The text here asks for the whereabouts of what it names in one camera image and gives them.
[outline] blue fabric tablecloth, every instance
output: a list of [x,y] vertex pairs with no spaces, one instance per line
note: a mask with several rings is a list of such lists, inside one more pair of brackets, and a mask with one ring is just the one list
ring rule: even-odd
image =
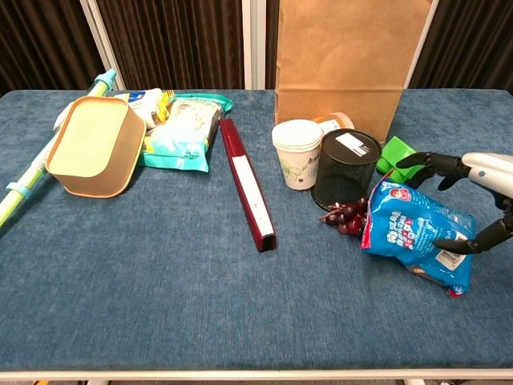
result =
[[[272,91],[219,91],[277,230],[259,254],[222,138],[209,174],[137,168],[119,197],[74,197],[51,178],[0,230],[0,371],[513,367],[513,241],[475,258],[459,299],[317,219],[285,187]],[[0,100],[0,183],[17,180],[83,91]],[[419,151],[511,154],[505,91],[408,90],[391,135]],[[421,190],[476,216],[491,194]]]

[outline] floral paper cup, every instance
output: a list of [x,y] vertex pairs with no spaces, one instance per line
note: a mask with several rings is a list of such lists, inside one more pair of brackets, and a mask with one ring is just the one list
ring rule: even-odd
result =
[[315,184],[322,130],[312,120],[288,120],[273,129],[285,183],[294,190],[306,190]]

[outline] beige bowl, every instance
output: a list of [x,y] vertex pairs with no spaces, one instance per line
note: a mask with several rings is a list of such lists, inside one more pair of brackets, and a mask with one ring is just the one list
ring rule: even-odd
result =
[[46,159],[46,170],[71,194],[109,198],[128,185],[146,127],[116,98],[77,99]]

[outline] brown paper bag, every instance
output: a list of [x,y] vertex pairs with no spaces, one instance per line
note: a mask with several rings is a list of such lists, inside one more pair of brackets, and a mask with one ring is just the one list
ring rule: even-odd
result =
[[428,0],[281,0],[276,122],[341,111],[386,139]]

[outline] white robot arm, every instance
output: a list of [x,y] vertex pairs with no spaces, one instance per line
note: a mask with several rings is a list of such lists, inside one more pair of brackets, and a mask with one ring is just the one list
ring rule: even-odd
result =
[[462,178],[490,191],[495,206],[503,210],[504,216],[478,233],[474,239],[449,241],[440,239],[434,245],[458,254],[476,254],[488,251],[513,235],[513,156],[469,152],[463,157],[440,155],[434,152],[416,152],[398,162],[397,167],[409,168],[416,165],[426,167],[419,170],[408,185],[418,188],[424,180],[434,175],[445,178],[438,186],[447,190]]

